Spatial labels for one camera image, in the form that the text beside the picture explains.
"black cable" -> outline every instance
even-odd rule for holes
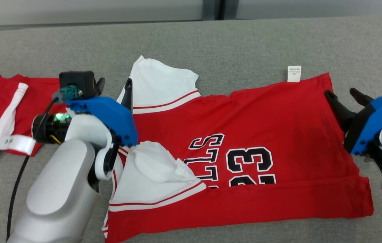
[[[37,139],[38,138],[38,135],[39,135],[39,131],[41,130],[41,127],[44,126],[44,124],[46,123],[46,117],[47,115],[49,115],[49,111],[50,109],[52,108],[52,106],[55,104],[55,102],[58,100],[59,98],[55,97],[52,102],[50,102],[49,106],[47,107],[46,109],[46,112],[44,112],[44,115],[42,116],[41,118],[41,122],[39,123],[39,126],[38,126],[38,129],[36,131],[36,134],[35,136],[33,137],[33,139]],[[14,184],[14,189],[12,190],[12,194],[11,194],[11,200],[9,202],[9,210],[8,210],[8,222],[6,223],[6,241],[8,241],[10,235],[11,235],[11,218],[12,218],[12,209],[14,207],[14,200],[16,198],[16,194],[17,194],[17,188],[19,186],[19,183],[20,183],[20,180],[22,178],[22,175],[23,175],[23,171],[25,170],[26,168],[26,164],[28,163],[28,160],[29,160],[29,157],[30,155],[26,155],[25,157],[25,160],[23,161],[23,164],[22,164],[22,167],[20,168],[20,172],[17,176],[17,179],[16,179],[16,182]]]

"white sleeve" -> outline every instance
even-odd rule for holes
[[[140,56],[131,74],[133,80],[133,107],[163,106],[191,92],[197,91],[198,75],[188,69],[173,68],[162,62]],[[122,89],[117,102],[121,103]]]
[[[159,143],[145,141],[129,151],[109,211],[154,209],[205,189],[181,160]]]

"cable connector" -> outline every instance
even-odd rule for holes
[[[73,100],[81,96],[83,92],[77,89],[75,85],[69,85],[65,88],[59,89],[56,93],[53,94],[53,99],[58,98],[56,104],[62,104],[66,100]]]

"green led light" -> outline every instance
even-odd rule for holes
[[[60,120],[63,117],[63,114],[62,113],[58,113],[58,114],[56,114],[55,117],[56,117],[57,120]]]

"red stripe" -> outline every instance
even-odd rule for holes
[[[168,106],[168,105],[171,105],[172,103],[175,103],[175,102],[177,102],[177,101],[179,101],[179,100],[181,100],[181,99],[183,99],[183,98],[185,98],[185,97],[187,97],[187,96],[189,96],[191,94],[194,94],[196,92],[198,92],[198,90],[192,91],[191,93],[188,93],[188,94],[178,98],[175,101],[172,101],[170,103],[166,103],[166,104],[163,104],[163,105],[159,105],[159,106],[140,106],[140,107],[134,107],[134,109],[149,109],[149,108],[157,108],[157,107],[161,107],[161,106]]]
[[[158,203],[162,203],[162,202],[165,201],[165,200],[172,199],[173,197],[177,197],[178,195],[183,194],[183,193],[185,193],[185,192],[187,192],[187,191],[189,191],[189,190],[191,190],[191,189],[193,189],[193,188],[199,186],[201,183],[203,183],[203,182],[200,182],[200,183],[198,183],[197,185],[195,185],[195,186],[193,186],[193,187],[190,187],[190,188],[186,189],[186,190],[183,191],[183,192],[179,192],[178,194],[176,194],[176,195],[174,195],[174,196],[171,196],[171,197],[169,197],[169,198],[166,198],[166,199],[164,199],[164,200],[161,200],[161,201],[159,201],[159,202],[155,202],[155,203],[138,203],[138,202],[136,202],[136,203],[119,203],[119,204],[110,204],[110,206],[125,206],[125,205],[155,205],[155,204],[158,204]]]
[[[116,171],[113,171],[113,179],[114,179],[114,192],[116,192],[116,188],[117,188],[117,179],[116,179]]]
[[[125,154],[128,154],[128,151],[126,151],[125,149],[123,149],[122,147],[119,147],[120,150],[122,150],[123,152],[125,152]]]

